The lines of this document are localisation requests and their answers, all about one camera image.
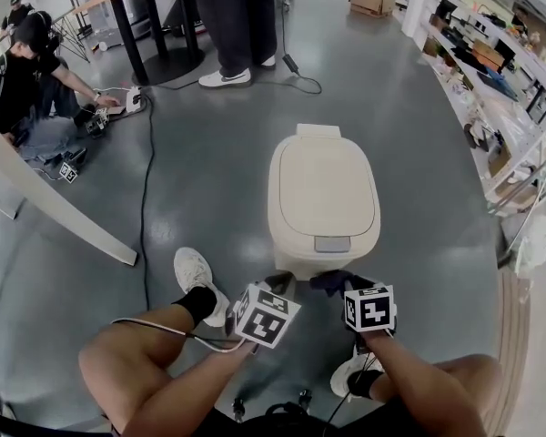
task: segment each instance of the trash can lid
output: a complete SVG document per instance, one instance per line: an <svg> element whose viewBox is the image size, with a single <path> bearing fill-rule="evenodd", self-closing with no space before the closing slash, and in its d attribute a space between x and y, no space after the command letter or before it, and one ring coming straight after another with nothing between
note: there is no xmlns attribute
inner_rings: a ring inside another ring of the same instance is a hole
<svg viewBox="0 0 546 437"><path fill-rule="evenodd" d="M378 200L364 152L342 137L292 139L282 151L278 175L279 205L287 224L312 237L368 232Z"/></svg>

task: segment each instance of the black cap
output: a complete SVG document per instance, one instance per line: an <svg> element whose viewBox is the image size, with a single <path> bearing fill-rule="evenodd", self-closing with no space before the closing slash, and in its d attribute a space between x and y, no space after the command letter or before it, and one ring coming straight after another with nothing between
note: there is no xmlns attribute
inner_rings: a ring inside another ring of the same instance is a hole
<svg viewBox="0 0 546 437"><path fill-rule="evenodd" d="M27 44L36 54L45 50L53 19L45 11L28 15L14 33L15 42Z"/></svg>

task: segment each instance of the beige trash bin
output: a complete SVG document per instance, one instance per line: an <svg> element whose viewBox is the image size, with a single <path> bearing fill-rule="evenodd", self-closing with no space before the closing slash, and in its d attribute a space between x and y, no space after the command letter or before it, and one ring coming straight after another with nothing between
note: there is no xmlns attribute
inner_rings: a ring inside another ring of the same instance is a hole
<svg viewBox="0 0 546 437"><path fill-rule="evenodd" d="M268 223L277 269L299 280L368 254L380 206L364 152L339 127L299 124L271 160Z"/></svg>

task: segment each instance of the round metal base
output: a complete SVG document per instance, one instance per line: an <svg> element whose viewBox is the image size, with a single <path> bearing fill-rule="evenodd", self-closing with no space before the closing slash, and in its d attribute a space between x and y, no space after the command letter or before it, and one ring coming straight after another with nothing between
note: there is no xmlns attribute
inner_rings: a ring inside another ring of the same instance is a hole
<svg viewBox="0 0 546 437"><path fill-rule="evenodd" d="M190 73L197 68L204 60L204 52L198 50L197 61L192 61L186 48L173 48L168 50L168 56L163 58L160 55L152 56L144 62L147 78L149 79L148 86L167 83L173 79L177 79L183 75ZM132 80L137 85L136 75L132 75Z"/></svg>

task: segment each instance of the wooden table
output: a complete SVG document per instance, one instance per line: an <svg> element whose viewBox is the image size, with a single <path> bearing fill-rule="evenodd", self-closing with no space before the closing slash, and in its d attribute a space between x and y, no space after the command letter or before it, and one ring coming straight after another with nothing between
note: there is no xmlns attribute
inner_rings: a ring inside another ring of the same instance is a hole
<svg viewBox="0 0 546 437"><path fill-rule="evenodd" d="M78 6L73 13L78 14L100 5L107 0L89 0ZM166 83L177 77L181 77L195 69L204 59L204 53L198 48L197 35L192 19L190 0L178 0L182 8L184 36L187 48L167 50L162 26L157 14L156 0L146 0L147 11L152 28L152 35L156 41L157 56L153 56L146 62L137 50L136 39L127 19L126 7L123 0L110 0L119 27L119 33L126 46L127 55L131 66L134 68L134 81L142 86Z"/></svg>

